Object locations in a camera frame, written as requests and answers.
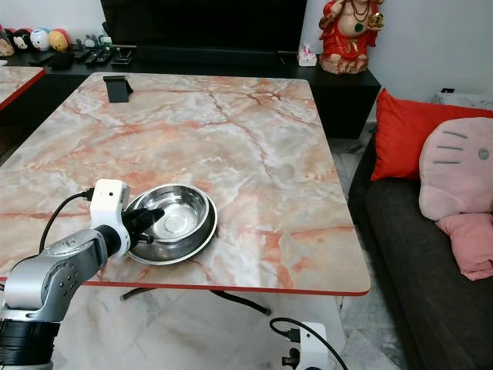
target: bowl rim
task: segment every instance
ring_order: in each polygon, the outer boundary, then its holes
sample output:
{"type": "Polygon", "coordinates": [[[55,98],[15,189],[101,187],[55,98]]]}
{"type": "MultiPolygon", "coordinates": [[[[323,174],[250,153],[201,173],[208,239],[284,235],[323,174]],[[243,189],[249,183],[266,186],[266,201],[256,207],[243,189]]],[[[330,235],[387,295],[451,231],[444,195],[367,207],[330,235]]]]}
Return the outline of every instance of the bowl rim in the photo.
{"type": "Polygon", "coordinates": [[[163,185],[159,185],[158,187],[154,187],[152,189],[147,190],[145,193],[140,194],[137,197],[137,198],[139,198],[139,200],[137,201],[137,203],[133,209],[134,210],[138,209],[137,207],[141,204],[142,199],[144,198],[145,195],[152,193],[153,191],[156,191],[158,189],[162,189],[164,187],[186,187],[186,188],[189,188],[191,190],[194,190],[196,193],[198,193],[200,195],[200,197],[202,198],[202,200],[205,204],[205,208],[206,208],[200,222],[192,230],[190,230],[188,233],[186,233],[184,235],[180,235],[179,237],[171,237],[168,239],[162,239],[162,238],[159,238],[159,239],[155,238],[154,239],[154,241],[160,241],[162,243],[170,244],[170,243],[176,243],[177,241],[182,241],[183,239],[187,239],[190,235],[196,233],[204,225],[204,223],[206,222],[206,220],[209,216],[209,212],[210,212],[209,201],[208,201],[209,197],[201,189],[199,189],[198,187],[195,187],[193,185],[184,184],[184,183],[164,183],[163,185]]]}
{"type": "MultiPolygon", "coordinates": [[[[140,194],[139,196],[136,197],[136,199],[139,198],[139,197],[142,197],[146,193],[147,192],[140,194]]],[[[219,214],[217,213],[216,204],[213,202],[213,200],[206,193],[205,193],[205,196],[206,196],[207,201],[210,202],[210,204],[212,205],[212,210],[211,211],[213,212],[214,222],[213,222],[213,226],[210,229],[209,235],[202,242],[202,244],[200,246],[198,246],[198,248],[194,249],[193,251],[189,252],[188,254],[186,254],[186,255],[184,255],[182,257],[176,258],[174,260],[169,260],[169,261],[152,261],[152,260],[147,260],[145,258],[139,257],[138,255],[134,254],[131,250],[128,251],[129,256],[133,260],[135,260],[135,261],[137,261],[137,262],[139,262],[141,264],[151,264],[151,265],[154,265],[154,266],[164,266],[164,265],[167,265],[167,264],[177,264],[177,263],[182,262],[184,260],[188,260],[189,258],[193,257],[195,254],[199,253],[203,248],[205,248],[209,244],[209,242],[211,241],[212,237],[216,233],[217,223],[218,223],[218,220],[219,220],[219,214]]]]}

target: red statue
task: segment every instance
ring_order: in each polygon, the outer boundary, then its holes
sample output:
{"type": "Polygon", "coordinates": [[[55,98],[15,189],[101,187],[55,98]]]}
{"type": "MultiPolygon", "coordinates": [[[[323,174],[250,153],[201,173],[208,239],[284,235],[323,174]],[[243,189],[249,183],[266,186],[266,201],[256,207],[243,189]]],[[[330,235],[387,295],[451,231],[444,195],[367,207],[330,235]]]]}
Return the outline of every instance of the red statue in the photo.
{"type": "Polygon", "coordinates": [[[385,0],[331,0],[320,20],[324,53],[320,65],[335,74],[359,73],[368,66],[367,46],[375,46],[383,16],[379,4],[385,0]]]}

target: television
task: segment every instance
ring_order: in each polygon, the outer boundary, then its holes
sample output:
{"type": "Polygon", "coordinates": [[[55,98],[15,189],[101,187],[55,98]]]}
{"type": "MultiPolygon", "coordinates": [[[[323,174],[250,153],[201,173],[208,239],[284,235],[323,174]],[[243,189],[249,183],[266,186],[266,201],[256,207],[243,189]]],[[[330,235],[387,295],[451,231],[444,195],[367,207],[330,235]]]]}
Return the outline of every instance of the television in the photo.
{"type": "Polygon", "coordinates": [[[117,45],[296,52],[307,0],[101,0],[117,45]]]}

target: pink cushion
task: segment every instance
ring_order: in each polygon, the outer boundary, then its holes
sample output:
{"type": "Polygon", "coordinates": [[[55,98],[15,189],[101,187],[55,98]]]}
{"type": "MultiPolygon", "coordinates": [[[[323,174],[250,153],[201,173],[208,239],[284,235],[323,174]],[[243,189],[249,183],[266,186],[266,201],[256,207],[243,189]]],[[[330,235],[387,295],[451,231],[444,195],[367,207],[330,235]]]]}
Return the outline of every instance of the pink cushion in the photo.
{"type": "Polygon", "coordinates": [[[461,273],[469,280],[493,276],[493,215],[456,214],[437,226],[452,241],[452,252],[461,273]]]}
{"type": "Polygon", "coordinates": [[[426,139],[419,167],[425,217],[492,212],[493,119],[443,122],[426,139]]]}

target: black phone holder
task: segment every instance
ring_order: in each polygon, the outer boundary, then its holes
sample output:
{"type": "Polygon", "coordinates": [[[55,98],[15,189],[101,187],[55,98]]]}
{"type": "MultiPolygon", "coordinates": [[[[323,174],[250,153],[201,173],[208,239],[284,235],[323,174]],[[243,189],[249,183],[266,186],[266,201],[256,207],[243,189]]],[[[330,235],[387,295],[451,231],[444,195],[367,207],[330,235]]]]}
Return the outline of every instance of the black phone holder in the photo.
{"type": "Polygon", "coordinates": [[[104,76],[110,103],[128,103],[129,94],[133,93],[126,76],[104,76]]]}

